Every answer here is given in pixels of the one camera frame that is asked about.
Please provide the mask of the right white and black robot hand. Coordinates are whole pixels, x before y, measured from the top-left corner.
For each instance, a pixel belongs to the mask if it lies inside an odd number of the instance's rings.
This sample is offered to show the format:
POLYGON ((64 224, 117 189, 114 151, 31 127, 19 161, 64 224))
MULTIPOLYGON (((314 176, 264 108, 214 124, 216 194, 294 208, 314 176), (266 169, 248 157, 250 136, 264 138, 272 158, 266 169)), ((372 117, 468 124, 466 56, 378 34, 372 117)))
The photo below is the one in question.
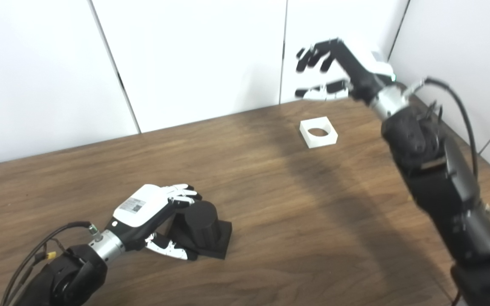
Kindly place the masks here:
POLYGON ((296 54, 296 72, 304 72, 321 64, 324 74, 337 63, 345 76, 320 85, 298 88, 294 95, 301 99, 331 100, 352 96, 361 89, 379 89, 396 82, 396 73, 377 52, 369 50, 363 43, 335 37, 301 47, 296 54))

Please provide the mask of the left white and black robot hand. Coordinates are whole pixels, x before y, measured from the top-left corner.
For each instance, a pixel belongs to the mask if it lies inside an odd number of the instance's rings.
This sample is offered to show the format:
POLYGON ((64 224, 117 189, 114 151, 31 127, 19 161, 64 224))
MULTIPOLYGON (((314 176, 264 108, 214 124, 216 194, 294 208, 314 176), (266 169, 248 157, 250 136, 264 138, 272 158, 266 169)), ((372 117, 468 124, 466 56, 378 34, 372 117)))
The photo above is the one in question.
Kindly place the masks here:
POLYGON ((156 230, 177 211, 202 200, 188 184, 157 186, 144 184, 121 203, 105 227, 118 239, 117 246, 125 252, 144 248, 175 259, 194 261, 197 254, 156 230))

